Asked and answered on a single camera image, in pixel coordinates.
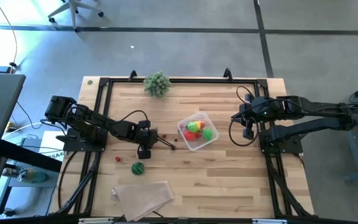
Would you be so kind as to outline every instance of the concrete floor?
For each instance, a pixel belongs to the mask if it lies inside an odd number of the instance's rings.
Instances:
[[[99,18],[86,10],[77,16],[87,27],[190,27],[257,29],[252,0],[83,1],[103,9]],[[13,25],[48,25],[58,0],[0,0]],[[266,29],[358,30],[358,0],[260,0]],[[59,25],[71,25],[64,12]],[[0,25],[6,25],[0,13]],[[259,34],[175,32],[16,31],[16,73],[27,76],[19,102],[33,121],[44,117],[52,95],[76,98],[83,76],[148,75],[220,77],[226,67],[235,77],[266,77]],[[358,35],[267,35],[274,77],[287,92],[313,101],[340,102],[358,89]],[[0,30],[0,65],[13,58],[11,31]],[[27,124],[16,108],[13,115]],[[42,136],[43,130],[27,129]],[[321,131],[302,140],[306,176],[315,213],[358,221],[358,182],[344,133]]]

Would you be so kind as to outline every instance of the wooden tabletop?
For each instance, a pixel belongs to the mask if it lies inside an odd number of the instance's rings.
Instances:
[[[84,77],[79,104],[94,108],[100,77]],[[286,95],[281,78],[269,78],[271,97]],[[109,117],[121,119],[134,110],[144,110],[152,128],[158,127],[166,140],[175,143],[176,151],[158,142],[152,149],[152,158],[141,160],[145,173],[135,176],[131,165],[139,161],[137,145],[117,140],[109,135],[106,150],[102,154],[93,201],[92,216],[123,214],[119,202],[111,198],[111,189],[118,185],[146,184],[168,181],[175,199],[158,212],[165,217],[199,218],[272,218],[273,208],[264,155],[256,141],[248,147],[234,145],[228,136],[230,117],[238,112],[242,103],[237,95],[238,84],[174,83],[163,99],[151,98],[144,93],[143,83],[115,83],[109,108]],[[253,91],[252,85],[244,85]],[[239,89],[240,95],[246,93]],[[104,108],[106,91],[102,97],[100,113]],[[190,151],[177,130],[177,122],[199,111],[207,112],[219,139],[197,151]],[[128,117],[128,121],[144,119],[142,113]],[[278,122],[291,125],[290,121]],[[234,124],[234,140],[246,143],[242,127]],[[116,162],[119,156],[122,161]],[[313,213],[305,171],[299,158],[283,154],[287,184],[304,208]],[[78,185],[84,153],[79,152],[70,162],[62,184],[62,203]],[[85,207],[88,189],[85,190],[82,209]],[[282,194],[278,190],[282,211]],[[51,212],[57,210],[57,194]]]

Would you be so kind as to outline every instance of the cloth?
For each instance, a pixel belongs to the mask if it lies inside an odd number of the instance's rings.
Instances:
[[[140,220],[173,200],[167,181],[118,186],[112,194],[120,201],[127,221]]]

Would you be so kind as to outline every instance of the green striped ball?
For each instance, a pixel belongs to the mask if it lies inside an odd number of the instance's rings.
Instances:
[[[135,175],[142,175],[144,173],[144,165],[141,162],[135,162],[132,165],[132,173]]]

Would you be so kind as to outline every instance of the red fruit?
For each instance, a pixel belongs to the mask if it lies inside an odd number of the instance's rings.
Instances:
[[[192,140],[194,140],[195,139],[195,134],[194,133],[191,133],[189,130],[186,130],[185,131],[185,139],[187,140],[187,141],[192,141]]]

